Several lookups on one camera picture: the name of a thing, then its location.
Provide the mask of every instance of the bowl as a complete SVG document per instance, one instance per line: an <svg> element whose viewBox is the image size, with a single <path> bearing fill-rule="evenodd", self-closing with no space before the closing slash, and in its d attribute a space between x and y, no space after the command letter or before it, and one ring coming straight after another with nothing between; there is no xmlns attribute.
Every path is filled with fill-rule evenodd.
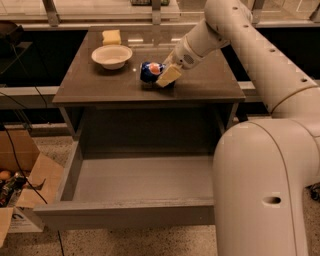
<svg viewBox="0 0 320 256"><path fill-rule="evenodd" d="M115 70L122 68L131 56L132 50L129 47L124 45L105 45L95 49L91 58L105 69Z"/></svg>

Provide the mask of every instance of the brown egg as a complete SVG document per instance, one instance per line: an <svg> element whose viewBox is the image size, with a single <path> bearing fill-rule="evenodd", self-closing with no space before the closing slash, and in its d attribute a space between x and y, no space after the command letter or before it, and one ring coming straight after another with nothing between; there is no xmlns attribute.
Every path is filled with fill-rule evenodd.
<svg viewBox="0 0 320 256"><path fill-rule="evenodd" d="M11 176L12 175L10 171L4 170L0 172L0 180L8 180L11 178Z"/></svg>

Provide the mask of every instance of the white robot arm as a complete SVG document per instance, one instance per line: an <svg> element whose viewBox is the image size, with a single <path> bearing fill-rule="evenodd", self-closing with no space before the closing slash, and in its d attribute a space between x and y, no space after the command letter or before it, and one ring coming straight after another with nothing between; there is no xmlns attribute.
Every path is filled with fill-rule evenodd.
<svg viewBox="0 0 320 256"><path fill-rule="evenodd" d="M239 0L205 19L167 58L189 69L230 43L273 119L229 129L214 156L219 256L307 256L303 188L320 181L320 89L264 38Z"/></svg>

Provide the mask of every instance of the gray cabinet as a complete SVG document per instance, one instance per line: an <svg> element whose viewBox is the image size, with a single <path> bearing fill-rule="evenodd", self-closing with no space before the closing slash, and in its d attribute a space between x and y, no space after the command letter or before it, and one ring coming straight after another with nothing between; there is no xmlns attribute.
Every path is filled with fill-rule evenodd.
<svg viewBox="0 0 320 256"><path fill-rule="evenodd" d="M133 57L116 71L90 59L89 30L54 102L73 134L56 197L35 212L51 228L214 223L214 148L244 95L216 51L173 88L146 89L140 64L162 62L192 26L120 27Z"/></svg>

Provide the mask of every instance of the sponge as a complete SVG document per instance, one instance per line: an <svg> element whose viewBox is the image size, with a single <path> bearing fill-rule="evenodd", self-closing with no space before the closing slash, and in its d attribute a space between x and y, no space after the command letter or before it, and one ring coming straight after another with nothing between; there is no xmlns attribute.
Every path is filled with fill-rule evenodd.
<svg viewBox="0 0 320 256"><path fill-rule="evenodd" d="M105 30L102 32L102 44L121 44L120 30Z"/></svg>
<svg viewBox="0 0 320 256"><path fill-rule="evenodd" d="M181 76L181 66L177 64L169 64L162 74L158 77L156 84L160 87L165 87L168 84L174 82Z"/></svg>

